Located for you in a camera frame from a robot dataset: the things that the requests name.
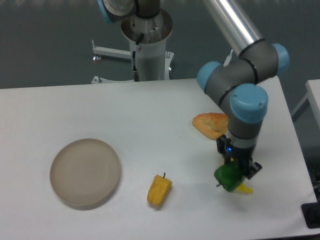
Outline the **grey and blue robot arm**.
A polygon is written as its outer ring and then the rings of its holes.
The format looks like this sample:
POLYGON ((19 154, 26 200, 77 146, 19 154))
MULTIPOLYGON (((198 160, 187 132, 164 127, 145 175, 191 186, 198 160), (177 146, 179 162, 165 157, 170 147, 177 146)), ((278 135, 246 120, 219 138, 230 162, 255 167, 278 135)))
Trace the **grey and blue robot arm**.
MULTIPOLYGON (((196 80, 228 117, 227 133, 217 139, 225 165, 235 161, 237 179, 250 179, 262 168, 252 155, 268 108, 268 95, 259 83, 285 71, 290 57, 282 45, 266 42, 236 1, 206 0, 204 5, 238 60, 228 65, 208 62, 196 80)), ((165 42, 173 21, 160 2, 100 0, 98 6, 105 21, 121 21, 134 81, 164 80, 165 42)))

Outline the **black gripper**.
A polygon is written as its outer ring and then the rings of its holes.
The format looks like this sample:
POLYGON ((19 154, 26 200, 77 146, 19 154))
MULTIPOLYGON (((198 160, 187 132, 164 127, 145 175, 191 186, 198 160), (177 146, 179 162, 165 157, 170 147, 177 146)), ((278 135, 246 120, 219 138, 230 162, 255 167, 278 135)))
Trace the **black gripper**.
POLYGON ((253 161, 253 152, 256 147, 256 139, 230 138, 225 134, 216 140, 217 152, 222 155, 224 164, 230 164, 231 159, 239 163, 242 174, 250 180, 258 173, 262 166, 253 161))

